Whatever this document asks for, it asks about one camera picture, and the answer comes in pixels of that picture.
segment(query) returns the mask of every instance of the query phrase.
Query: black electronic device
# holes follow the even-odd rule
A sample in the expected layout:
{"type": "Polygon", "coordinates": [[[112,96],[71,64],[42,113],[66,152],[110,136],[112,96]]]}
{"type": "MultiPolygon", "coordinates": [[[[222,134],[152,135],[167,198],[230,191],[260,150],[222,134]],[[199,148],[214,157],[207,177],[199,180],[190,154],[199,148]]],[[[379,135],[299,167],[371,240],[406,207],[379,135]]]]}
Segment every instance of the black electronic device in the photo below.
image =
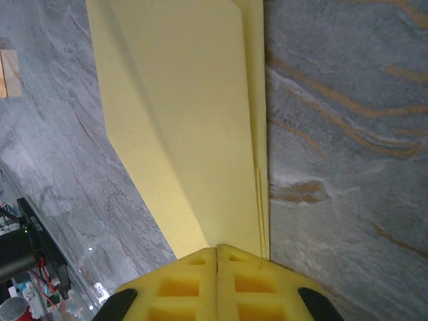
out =
{"type": "Polygon", "coordinates": [[[0,236],[0,283],[32,270],[43,258],[49,274],[60,281],[56,288],[61,297],[67,299],[71,287],[66,260],[28,202],[20,198],[17,204],[20,217],[0,213],[20,226],[0,236]]]}

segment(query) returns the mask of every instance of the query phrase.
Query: yellow foam board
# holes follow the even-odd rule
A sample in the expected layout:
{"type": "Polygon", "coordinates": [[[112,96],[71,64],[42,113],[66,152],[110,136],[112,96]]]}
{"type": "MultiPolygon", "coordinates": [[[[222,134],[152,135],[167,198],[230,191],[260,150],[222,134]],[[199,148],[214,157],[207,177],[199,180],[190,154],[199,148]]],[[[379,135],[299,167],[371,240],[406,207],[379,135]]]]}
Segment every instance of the yellow foam board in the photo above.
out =
{"type": "Polygon", "coordinates": [[[137,290],[124,321],[215,321],[217,256],[202,249],[120,286],[137,290]]]}
{"type": "Polygon", "coordinates": [[[266,132],[264,23],[262,0],[233,0],[241,9],[247,64],[251,136],[256,175],[262,257],[270,257],[266,132]]]}
{"type": "Polygon", "coordinates": [[[88,0],[88,13],[109,139],[177,257],[218,243],[265,255],[241,9],[88,0]]]}
{"type": "Polygon", "coordinates": [[[88,0],[108,138],[177,257],[207,242],[179,182],[109,2],[88,0]]]}
{"type": "Polygon", "coordinates": [[[304,276],[230,245],[217,246],[221,321],[313,321],[298,289],[323,289],[304,276]]]}

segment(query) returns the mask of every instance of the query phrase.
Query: black rubber edge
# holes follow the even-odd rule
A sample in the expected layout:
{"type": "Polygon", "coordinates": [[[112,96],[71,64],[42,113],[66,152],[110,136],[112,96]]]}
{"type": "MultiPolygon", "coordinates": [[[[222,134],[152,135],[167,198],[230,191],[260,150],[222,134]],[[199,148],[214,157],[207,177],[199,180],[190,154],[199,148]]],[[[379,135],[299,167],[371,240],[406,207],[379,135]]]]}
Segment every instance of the black rubber edge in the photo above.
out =
{"type": "Polygon", "coordinates": [[[126,289],[110,296],[92,321],[122,321],[137,296],[135,289],[126,289]]]}
{"type": "Polygon", "coordinates": [[[300,288],[298,291],[315,321],[344,321],[326,296],[310,288],[300,288]]]}

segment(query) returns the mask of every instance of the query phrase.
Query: wooden block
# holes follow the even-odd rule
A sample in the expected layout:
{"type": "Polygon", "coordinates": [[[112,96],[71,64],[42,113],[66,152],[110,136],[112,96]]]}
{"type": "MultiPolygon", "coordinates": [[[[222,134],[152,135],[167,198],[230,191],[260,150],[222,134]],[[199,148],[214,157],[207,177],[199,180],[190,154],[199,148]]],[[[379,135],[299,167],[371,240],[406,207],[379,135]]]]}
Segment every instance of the wooden block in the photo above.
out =
{"type": "Polygon", "coordinates": [[[0,50],[5,77],[7,97],[20,97],[21,75],[19,73],[18,56],[15,50],[0,50]]]}
{"type": "Polygon", "coordinates": [[[5,75],[3,73],[3,65],[0,57],[0,98],[7,97],[5,75]]]}

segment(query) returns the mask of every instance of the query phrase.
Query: cable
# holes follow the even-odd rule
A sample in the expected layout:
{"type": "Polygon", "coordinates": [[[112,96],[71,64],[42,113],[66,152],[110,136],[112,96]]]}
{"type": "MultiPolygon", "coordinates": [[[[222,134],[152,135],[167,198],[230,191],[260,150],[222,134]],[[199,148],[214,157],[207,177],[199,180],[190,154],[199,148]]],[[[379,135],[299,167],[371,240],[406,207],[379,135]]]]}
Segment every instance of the cable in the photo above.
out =
{"type": "MultiPolygon", "coordinates": [[[[36,269],[37,269],[37,267],[39,266],[40,263],[41,263],[41,260],[38,261],[37,265],[35,266],[36,269]]],[[[37,285],[39,286],[40,292],[45,296],[46,300],[48,300],[49,303],[54,307],[55,304],[52,302],[52,300],[50,299],[50,297],[45,294],[45,292],[43,291],[43,289],[40,286],[39,274],[36,273],[35,274],[35,278],[37,280],[37,285]]]]}
{"type": "MultiPolygon", "coordinates": [[[[33,270],[29,270],[28,271],[28,273],[33,277],[33,278],[36,278],[38,275],[37,275],[37,273],[36,272],[34,272],[33,270]]],[[[41,279],[41,282],[43,283],[43,285],[45,285],[45,286],[47,286],[47,283],[46,283],[46,281],[42,278],[41,279]]]]}
{"type": "Polygon", "coordinates": [[[46,277],[46,281],[47,281],[47,284],[49,286],[49,289],[51,289],[53,292],[56,292],[57,290],[53,287],[51,280],[49,279],[49,274],[47,273],[47,270],[45,267],[45,259],[44,258],[41,259],[41,268],[45,272],[45,277],[46,277]]]}

